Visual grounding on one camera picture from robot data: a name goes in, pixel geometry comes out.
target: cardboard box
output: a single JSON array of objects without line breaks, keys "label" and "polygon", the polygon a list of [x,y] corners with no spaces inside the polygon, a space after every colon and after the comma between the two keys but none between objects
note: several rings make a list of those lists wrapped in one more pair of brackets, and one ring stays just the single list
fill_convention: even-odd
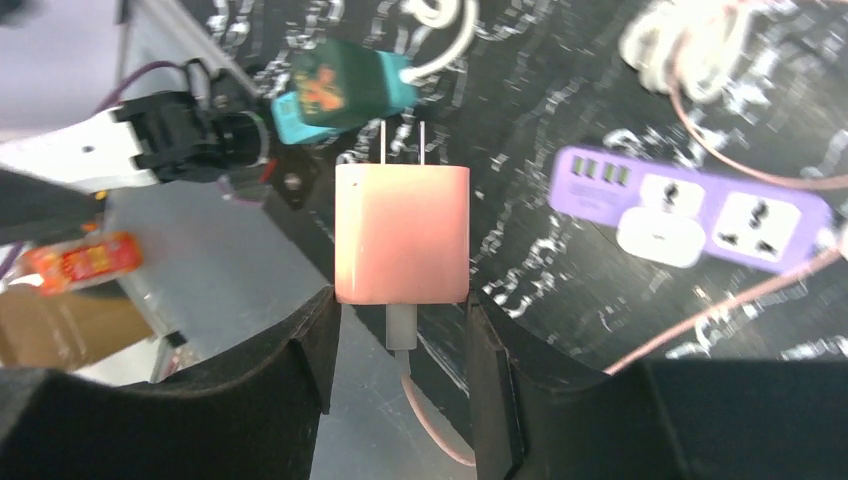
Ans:
[{"label": "cardboard box", "polygon": [[43,297],[28,286],[0,295],[0,363],[6,367],[74,371],[152,335],[125,297]]}]

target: black marble table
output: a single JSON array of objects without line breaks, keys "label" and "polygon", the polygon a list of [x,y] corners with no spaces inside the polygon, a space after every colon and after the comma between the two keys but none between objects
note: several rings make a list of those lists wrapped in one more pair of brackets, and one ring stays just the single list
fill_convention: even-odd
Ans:
[{"label": "black marble table", "polygon": [[[422,38],[398,0],[221,0],[226,9],[213,0],[182,2],[269,97],[284,91],[297,51],[322,37],[405,52],[421,63],[442,52],[458,27]],[[483,1],[467,54],[423,87],[414,115],[389,121],[390,162],[416,161],[416,119],[426,119],[429,161],[471,168],[472,286],[540,339],[598,369],[767,278],[709,257],[685,270],[653,264],[625,254],[612,229],[547,205],[554,154],[565,145],[733,174],[690,140],[668,99],[643,90],[619,58],[619,36],[644,6],[641,0]],[[846,13],[844,6],[808,2],[801,9],[782,3],[761,16],[723,97],[688,107],[711,141],[772,173],[848,172]],[[293,236],[328,278],[332,166],[375,161],[377,134],[371,125],[307,150],[326,173]],[[848,209],[848,193],[823,195],[837,212]],[[848,356],[847,294],[848,265],[840,263],[704,320],[655,355]],[[418,383],[467,435],[463,312],[450,305],[420,312]],[[380,337],[380,309],[359,314]]]}]

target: pink power adapter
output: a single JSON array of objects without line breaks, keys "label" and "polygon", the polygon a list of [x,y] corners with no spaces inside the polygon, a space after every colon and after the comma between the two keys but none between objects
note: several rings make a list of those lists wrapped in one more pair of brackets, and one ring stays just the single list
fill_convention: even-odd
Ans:
[{"label": "pink power adapter", "polygon": [[412,350],[416,305],[468,296],[470,173],[425,164],[423,122],[421,164],[387,165],[380,128],[379,164],[336,167],[336,297],[387,305],[386,347]]}]

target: pink cable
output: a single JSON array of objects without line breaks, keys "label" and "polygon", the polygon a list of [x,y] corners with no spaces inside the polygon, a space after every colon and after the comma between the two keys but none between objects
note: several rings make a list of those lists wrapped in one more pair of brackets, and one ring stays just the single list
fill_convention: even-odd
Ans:
[{"label": "pink cable", "polygon": [[445,440],[439,432],[436,431],[435,427],[433,427],[432,422],[430,422],[430,419],[427,418],[427,415],[424,413],[424,409],[421,408],[421,403],[415,395],[415,386],[412,384],[412,379],[409,375],[401,374],[400,381],[403,384],[403,392],[406,394],[407,400],[409,400],[409,406],[412,407],[412,411],[415,413],[415,416],[418,417],[418,421],[421,423],[421,426],[424,427],[424,430],[427,431],[430,438],[436,442],[436,445],[438,445],[443,452],[457,462],[467,467],[476,466],[477,462],[473,457],[469,458],[457,452],[456,449],[451,447],[447,440]]},{"label": "pink cable", "polygon": [[749,288],[748,290],[745,290],[744,292],[734,296],[733,298],[728,298],[723,302],[711,305],[705,310],[687,318],[686,320],[683,320],[677,325],[660,333],[656,337],[644,343],[636,350],[633,350],[632,352],[628,353],[624,358],[607,367],[604,370],[604,373],[608,375],[615,375],[626,366],[653,352],[669,340],[672,340],[673,338],[678,337],[679,335],[682,335],[688,332],[689,330],[695,328],[695,325],[702,318],[717,312],[732,310],[736,307],[739,307],[740,305],[754,301],[757,298],[762,297],[763,295],[768,295],[769,293],[789,286],[801,280],[802,278],[812,275],[813,273],[827,267],[828,265],[835,263],[839,258],[841,258],[841,256],[842,254],[839,251],[839,247],[830,248],[820,253],[808,263],[798,266],[784,275],[772,277],[766,280],[765,282],[762,282],[758,285]]},{"label": "pink cable", "polygon": [[[755,2],[767,2],[769,0],[732,0],[727,3],[725,6],[728,8],[738,8],[742,4],[751,4]],[[848,3],[848,0],[827,0],[831,3]],[[678,47],[678,55],[675,56],[675,64],[678,64],[679,53],[683,50],[682,44]],[[674,112],[677,114],[677,117],[680,119],[680,122],[686,128],[686,131],[689,132],[689,135],[695,139],[707,152],[709,152],[715,158],[721,160],[727,165],[739,170],[742,173],[748,174],[756,179],[762,180],[767,183],[771,183],[774,185],[780,185],[782,187],[787,188],[796,188],[802,190],[838,190],[840,188],[848,188],[848,174],[846,175],[837,175],[830,178],[822,178],[822,179],[805,179],[805,178],[794,178],[794,177],[783,177],[780,175],[773,175],[771,173],[764,172],[762,170],[757,170],[756,168],[749,167],[747,165],[743,165],[736,160],[724,155],[719,152],[716,148],[711,146],[707,140],[698,132],[698,126],[695,125],[695,122],[692,121],[691,118],[686,114],[683,109],[683,105],[680,98],[680,85],[677,81],[677,77],[680,76],[680,72],[677,69],[674,69],[674,74],[669,75],[669,97],[671,98],[671,105],[674,108]]]}]

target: usb port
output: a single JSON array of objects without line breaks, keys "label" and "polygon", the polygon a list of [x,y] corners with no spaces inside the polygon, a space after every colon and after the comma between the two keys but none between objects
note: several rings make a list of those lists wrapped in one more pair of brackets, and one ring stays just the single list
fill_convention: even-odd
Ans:
[{"label": "usb port", "polygon": [[583,157],[574,157],[574,161],[571,163],[571,173],[575,175],[580,175],[583,173],[583,165],[585,165],[586,159]]},{"label": "usb port", "polygon": [[586,167],[586,176],[589,178],[595,178],[595,172],[598,171],[598,162],[594,160],[587,160],[589,165]]},{"label": "usb port", "polygon": [[604,181],[612,183],[615,180],[615,165],[611,163],[604,164]]},{"label": "usb port", "polygon": [[630,169],[627,167],[619,167],[618,179],[616,180],[616,183],[618,183],[622,187],[626,187],[628,180],[630,180]]}]

